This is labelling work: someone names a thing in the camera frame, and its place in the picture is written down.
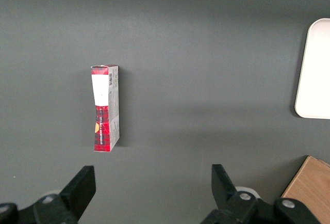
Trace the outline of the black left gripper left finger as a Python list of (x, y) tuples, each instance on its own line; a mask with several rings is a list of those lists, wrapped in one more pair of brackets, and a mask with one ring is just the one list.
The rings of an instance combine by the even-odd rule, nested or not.
[(2, 203), (1, 223), (78, 223), (95, 192), (94, 167), (83, 166), (58, 194), (47, 194), (21, 210), (15, 203)]

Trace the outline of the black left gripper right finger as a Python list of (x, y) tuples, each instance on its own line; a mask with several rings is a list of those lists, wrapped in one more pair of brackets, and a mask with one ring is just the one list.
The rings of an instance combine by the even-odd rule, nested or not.
[(202, 223), (319, 223), (299, 200), (278, 198), (268, 204), (246, 190), (236, 190), (221, 164), (211, 167), (211, 190), (217, 208)]

